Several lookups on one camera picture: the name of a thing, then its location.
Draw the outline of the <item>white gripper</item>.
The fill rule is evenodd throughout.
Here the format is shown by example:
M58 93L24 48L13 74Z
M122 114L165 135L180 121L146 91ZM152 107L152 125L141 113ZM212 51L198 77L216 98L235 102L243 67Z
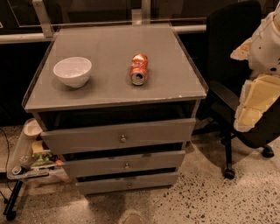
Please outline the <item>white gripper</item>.
M241 90L239 106L234 116L234 128L240 132L253 129L263 114L280 96L280 77L260 75L246 80Z

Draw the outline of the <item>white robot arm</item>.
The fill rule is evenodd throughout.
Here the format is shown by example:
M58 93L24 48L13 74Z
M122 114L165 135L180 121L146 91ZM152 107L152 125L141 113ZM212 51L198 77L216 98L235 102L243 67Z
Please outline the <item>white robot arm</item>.
M234 60L246 60L252 74L241 89L234 128L248 132L280 96L280 6L271 12L250 38L232 51Z

